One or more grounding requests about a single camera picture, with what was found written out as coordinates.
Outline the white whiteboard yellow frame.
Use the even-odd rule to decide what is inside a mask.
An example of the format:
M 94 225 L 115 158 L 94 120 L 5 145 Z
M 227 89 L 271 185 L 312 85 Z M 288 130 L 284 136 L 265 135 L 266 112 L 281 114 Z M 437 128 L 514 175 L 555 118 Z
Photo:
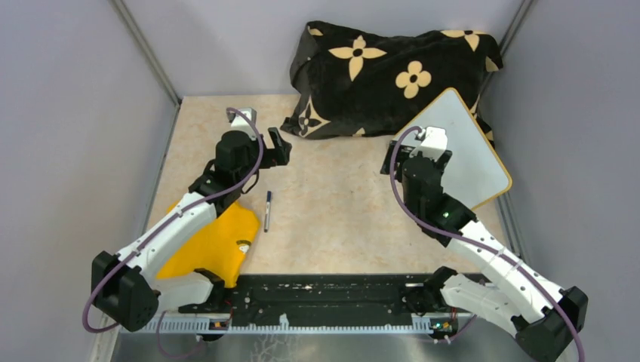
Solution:
M 447 137 L 452 157 L 442 177 L 444 191 L 474 209 L 509 191 L 512 178 L 461 95 L 452 87 L 439 94 L 392 138 L 409 127 L 435 127 Z

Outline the white marker pen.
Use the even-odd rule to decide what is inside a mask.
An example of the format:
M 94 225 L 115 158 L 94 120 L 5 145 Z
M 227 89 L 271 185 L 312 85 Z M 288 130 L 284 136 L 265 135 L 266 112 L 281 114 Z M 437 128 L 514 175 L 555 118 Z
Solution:
M 263 218 L 263 231 L 265 233 L 269 231 L 271 204 L 272 204 L 272 201 L 269 204 L 266 203 L 266 207 L 265 207 L 265 213 Z

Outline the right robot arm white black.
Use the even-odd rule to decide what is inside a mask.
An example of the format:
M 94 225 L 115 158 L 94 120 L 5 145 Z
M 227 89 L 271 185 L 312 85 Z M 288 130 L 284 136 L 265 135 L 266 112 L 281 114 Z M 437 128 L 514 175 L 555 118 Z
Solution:
M 451 152 L 389 144 L 381 173 L 389 176 L 398 205 L 431 238 L 468 259 L 493 285 L 472 281 L 441 267 L 426 285 L 426 304 L 435 311 L 463 309 L 508 333 L 535 361 L 557 361 L 573 345 L 586 352 L 579 333 L 588 297 L 533 270 L 505 248 L 464 203 L 442 187 Z

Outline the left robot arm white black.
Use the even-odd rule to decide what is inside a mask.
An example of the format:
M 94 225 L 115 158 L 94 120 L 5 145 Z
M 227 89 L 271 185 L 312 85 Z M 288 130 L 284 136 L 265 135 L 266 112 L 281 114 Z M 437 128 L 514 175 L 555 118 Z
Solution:
M 221 216 L 242 194 L 244 184 L 261 169 L 285 166 L 292 145 L 277 128 L 268 129 L 273 147 L 261 135 L 229 130 L 215 156 L 177 205 L 144 235 L 117 253 L 103 251 L 91 263 L 91 294 L 83 314 L 94 306 L 130 332 L 144 328 L 159 312 L 200 305 L 219 311 L 226 291 L 203 268 L 158 279 L 164 264 L 197 232 Z

